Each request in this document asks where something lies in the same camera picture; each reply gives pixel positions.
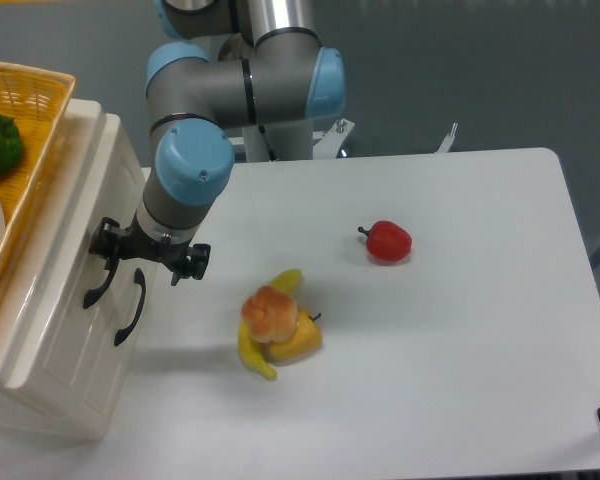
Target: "white table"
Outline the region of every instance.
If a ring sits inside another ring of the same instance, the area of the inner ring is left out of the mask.
[[[370,262],[390,219],[407,262]],[[547,150],[237,165],[196,241],[201,282],[160,269],[100,443],[0,429],[0,478],[375,479],[600,469],[600,301]],[[323,347],[267,382],[238,311],[303,269]]]

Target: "white cabinet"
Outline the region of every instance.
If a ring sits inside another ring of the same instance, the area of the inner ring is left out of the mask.
[[[88,253],[91,235],[105,216],[131,222],[145,180],[120,119],[97,103],[72,100],[59,135],[49,188],[12,278],[1,280],[0,424],[99,438],[138,329],[119,346],[114,337],[148,298],[157,264],[120,261],[109,289],[83,308],[108,273]]]

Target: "banana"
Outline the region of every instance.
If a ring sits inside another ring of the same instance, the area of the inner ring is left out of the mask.
[[[291,294],[300,283],[302,271],[298,268],[285,270],[269,282],[269,285],[284,293]],[[262,344],[249,335],[249,327],[244,320],[238,327],[238,353],[242,363],[249,370],[259,373],[267,380],[275,380],[278,372],[267,363],[262,352]]]
[[[244,320],[240,321],[240,327],[238,328],[238,352],[242,363],[249,370],[261,374],[267,380],[277,378],[278,372],[265,361],[262,344],[251,338],[249,328]]]
[[[292,268],[290,270],[285,270],[276,278],[269,282],[276,290],[280,290],[284,293],[292,293],[295,288],[300,283],[300,279],[302,278],[302,270],[299,268]]]

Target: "blue joint cap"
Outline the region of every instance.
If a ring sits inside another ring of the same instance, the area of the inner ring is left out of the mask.
[[[178,33],[175,27],[169,21],[169,17],[167,16],[167,12],[164,10],[164,3],[162,0],[154,0],[154,5],[156,7],[156,13],[158,14],[158,18],[160,19],[160,24],[162,25],[162,29],[164,33],[169,35],[171,38],[181,39],[184,38],[182,35]]]
[[[156,173],[165,191],[185,205],[209,205],[229,182],[233,145],[217,125],[182,120],[164,134],[156,150]]]
[[[209,63],[209,54],[197,45],[185,42],[172,42],[158,47],[147,62],[147,88],[153,77],[170,63],[182,58],[200,58]]]
[[[344,110],[346,83],[340,52],[321,48],[313,70],[305,120],[339,115]]]

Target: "yellow bell pepper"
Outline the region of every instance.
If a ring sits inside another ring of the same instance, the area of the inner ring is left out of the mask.
[[[273,361],[288,360],[317,348],[322,343],[322,332],[306,308],[298,309],[298,324],[291,338],[284,342],[269,342]]]

